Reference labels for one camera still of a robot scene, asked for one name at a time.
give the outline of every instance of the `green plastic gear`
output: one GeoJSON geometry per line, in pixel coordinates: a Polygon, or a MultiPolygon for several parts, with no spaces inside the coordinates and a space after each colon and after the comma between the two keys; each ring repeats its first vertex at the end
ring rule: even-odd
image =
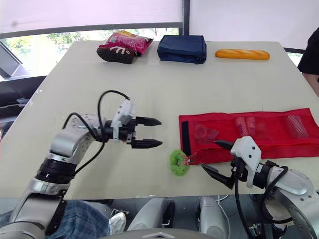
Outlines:
{"type": "Polygon", "coordinates": [[[182,165],[184,157],[187,157],[186,154],[179,149],[174,150],[169,157],[170,169],[176,176],[183,176],[189,170],[189,165],[182,165]]]}

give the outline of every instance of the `bread loaf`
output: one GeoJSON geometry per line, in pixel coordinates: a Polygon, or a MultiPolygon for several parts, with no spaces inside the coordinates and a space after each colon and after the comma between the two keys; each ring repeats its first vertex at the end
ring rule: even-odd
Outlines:
{"type": "Polygon", "coordinates": [[[268,60],[270,55],[263,50],[245,50],[245,49],[219,49],[215,56],[221,58],[238,58],[238,59],[254,59],[268,60]]]}

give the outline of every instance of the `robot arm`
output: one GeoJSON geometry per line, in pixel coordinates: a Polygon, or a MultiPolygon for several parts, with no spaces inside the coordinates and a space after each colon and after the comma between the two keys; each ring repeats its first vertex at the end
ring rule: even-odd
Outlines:
{"type": "Polygon", "coordinates": [[[54,137],[46,159],[13,211],[10,224],[0,229],[0,238],[44,239],[45,235],[57,230],[66,206],[64,195],[76,174],[77,165],[93,141],[106,143],[114,138],[130,144],[132,148],[161,145],[162,142],[155,139],[135,139],[138,124],[154,126],[161,122],[144,117],[134,119],[134,108],[129,100],[124,100],[113,121],[103,118],[104,138],[96,115],[82,115],[91,132],[79,118],[70,118],[66,127],[54,137]]]}
{"type": "Polygon", "coordinates": [[[221,175],[215,168],[202,164],[211,177],[230,189],[234,186],[235,178],[246,182],[249,188],[265,188],[264,199],[271,196],[280,202],[292,216],[304,239],[319,238],[319,195],[306,175],[296,170],[281,168],[270,161],[261,163],[261,151],[250,136],[237,139],[235,143],[222,140],[215,143],[228,149],[234,160],[231,162],[231,177],[221,175]]]}

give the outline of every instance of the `blue bag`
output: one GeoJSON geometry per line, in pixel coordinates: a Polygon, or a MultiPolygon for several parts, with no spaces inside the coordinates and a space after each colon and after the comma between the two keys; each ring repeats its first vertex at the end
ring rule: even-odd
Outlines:
{"type": "Polygon", "coordinates": [[[161,61],[203,64],[206,43],[203,36],[165,35],[159,42],[158,55],[161,61]]]}

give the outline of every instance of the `black cable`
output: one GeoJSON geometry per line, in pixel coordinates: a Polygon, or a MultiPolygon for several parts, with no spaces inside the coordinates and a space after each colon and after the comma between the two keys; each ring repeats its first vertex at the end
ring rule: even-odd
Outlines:
{"type": "Polygon", "coordinates": [[[236,205],[237,205],[238,214],[239,214],[240,220],[241,220],[241,222],[243,224],[243,227],[244,227],[248,237],[250,239],[254,239],[255,237],[251,234],[251,232],[248,229],[248,224],[246,222],[243,210],[242,210],[241,205],[240,205],[239,192],[238,192],[238,177],[237,176],[235,176],[235,199],[236,199],[236,205]]]}
{"type": "Polygon", "coordinates": [[[72,116],[77,116],[77,117],[81,120],[81,122],[85,125],[85,127],[88,129],[88,131],[90,132],[91,136],[92,136],[94,139],[96,139],[96,135],[94,134],[94,132],[92,131],[92,129],[89,127],[89,125],[86,123],[86,121],[82,118],[82,116],[80,116],[80,115],[79,115],[78,113],[76,113],[76,112],[73,112],[73,113],[69,114],[68,118],[67,118],[66,121],[64,122],[64,125],[63,125],[62,129],[64,129],[64,128],[66,127],[66,125],[68,124],[68,122],[69,122],[69,120],[70,120],[70,118],[71,118],[72,116]]]}
{"type": "Polygon", "coordinates": [[[74,173],[74,175],[76,175],[77,173],[79,173],[84,167],[86,167],[89,163],[91,163],[103,150],[104,148],[104,145],[105,145],[105,141],[106,141],[106,133],[105,133],[105,129],[104,129],[104,125],[102,124],[102,117],[101,117],[101,101],[102,101],[102,98],[107,94],[107,93],[116,93],[116,94],[119,94],[123,97],[125,97],[125,99],[129,100],[130,98],[125,95],[124,93],[122,92],[119,92],[119,91],[114,91],[114,90],[110,90],[110,91],[106,91],[104,92],[100,98],[99,98],[99,101],[98,101],[98,119],[99,119],[99,125],[100,125],[100,130],[101,130],[101,133],[102,133],[102,145],[100,147],[100,149],[97,151],[97,153],[90,159],[88,160],[86,163],[84,163],[79,169],[77,169],[74,173]]]}
{"type": "Polygon", "coordinates": [[[104,129],[104,126],[102,124],[102,117],[101,117],[101,101],[103,99],[103,97],[108,94],[108,93],[116,93],[116,94],[119,94],[121,96],[123,96],[125,99],[129,100],[130,98],[125,95],[124,93],[122,92],[119,92],[119,91],[114,91],[114,90],[109,90],[109,91],[106,91],[104,92],[100,98],[99,98],[99,101],[98,101],[98,119],[99,119],[99,124],[100,124],[100,129],[101,129],[101,133],[102,133],[102,141],[104,142],[105,141],[105,137],[106,137],[106,134],[105,134],[105,129],[104,129]]]}
{"type": "Polygon", "coordinates": [[[79,173],[85,166],[87,166],[89,163],[91,163],[97,156],[99,156],[99,154],[102,152],[103,148],[104,148],[105,142],[102,143],[100,149],[96,152],[96,154],[90,159],[88,160],[85,164],[83,164],[81,167],[79,167],[79,169],[77,169],[74,173],[74,175],[76,175],[77,173],[79,173]]]}
{"type": "Polygon", "coordinates": [[[267,187],[261,201],[260,201],[260,205],[259,205],[259,208],[260,208],[260,211],[261,211],[261,214],[263,215],[263,217],[269,221],[270,223],[275,223],[275,224],[284,224],[284,223],[288,223],[288,222],[291,222],[293,219],[290,217],[290,218],[287,218],[287,219],[283,219],[283,220],[273,220],[272,218],[269,218],[268,215],[265,214],[265,209],[266,206],[265,206],[265,200],[267,199],[267,197],[269,196],[269,194],[271,193],[271,191],[273,190],[273,188],[275,187],[275,184],[288,172],[288,167],[287,166],[283,166],[281,167],[283,168],[284,170],[271,182],[271,184],[269,184],[269,186],[267,187]]]}

